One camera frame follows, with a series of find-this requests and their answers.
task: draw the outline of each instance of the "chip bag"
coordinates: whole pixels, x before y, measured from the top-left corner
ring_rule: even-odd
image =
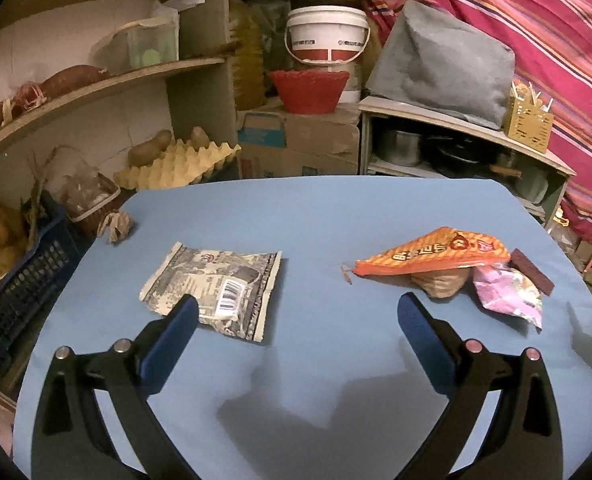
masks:
[[[491,266],[508,262],[509,252],[490,235],[441,227],[367,260],[356,260],[354,273],[392,275]]]
[[[487,310],[522,317],[542,329],[542,300],[534,282],[520,270],[503,265],[474,269],[474,286]]]

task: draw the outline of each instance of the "white shelf unit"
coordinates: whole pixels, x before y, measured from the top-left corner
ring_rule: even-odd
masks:
[[[5,0],[0,28],[46,10],[92,0]],[[174,134],[188,139],[201,126],[215,142],[236,144],[236,111],[230,64],[226,59],[201,57],[230,40],[228,0],[204,0],[180,12],[180,61],[153,65],[119,75],[55,99],[0,128],[0,154],[38,128],[77,108],[109,95],[162,78]]]
[[[363,99],[359,104],[359,109],[362,111],[360,174],[446,178],[442,174],[434,171],[427,163],[422,162],[415,167],[398,166],[380,160],[380,158],[372,153],[372,119],[390,117],[433,124],[435,126],[441,126],[479,139],[487,140],[528,156],[534,161],[537,161],[540,165],[547,167],[550,170],[548,173],[548,191],[540,204],[533,204],[532,202],[517,196],[513,190],[509,190],[514,196],[516,196],[516,199],[519,200],[522,206],[524,206],[532,216],[537,218],[545,226],[551,221],[551,218],[556,213],[556,209],[560,205],[560,201],[563,198],[567,186],[567,181],[570,177],[576,174],[572,168],[549,150],[547,153],[537,152],[524,144],[510,139],[503,132],[477,126],[476,124],[471,124],[446,114],[372,96]]]

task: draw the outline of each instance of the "blue plastic crate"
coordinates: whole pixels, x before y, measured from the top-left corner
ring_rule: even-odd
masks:
[[[38,242],[0,280],[0,367],[11,362],[10,346],[38,311],[55,301],[82,257],[65,209],[49,194],[41,197],[46,217],[39,222]]]

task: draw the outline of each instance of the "white bucket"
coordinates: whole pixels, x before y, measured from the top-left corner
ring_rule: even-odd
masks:
[[[288,33],[292,48],[288,45]],[[362,54],[369,38],[365,13],[351,7],[313,6],[292,10],[285,29],[287,51],[295,60],[309,65],[350,63]]]

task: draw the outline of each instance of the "metal screw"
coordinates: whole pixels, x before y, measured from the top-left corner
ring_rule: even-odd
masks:
[[[465,341],[465,348],[473,354],[480,354],[483,351],[483,343],[478,339],[467,339]]]
[[[56,349],[56,351],[54,352],[54,357],[57,359],[64,359],[65,357],[68,357],[71,353],[71,348],[68,346],[61,346],[59,348]]]
[[[114,351],[122,354],[127,352],[132,347],[132,342],[129,339],[119,339],[114,343]]]
[[[535,348],[528,348],[525,351],[525,355],[530,361],[538,361],[540,359],[540,352]]]

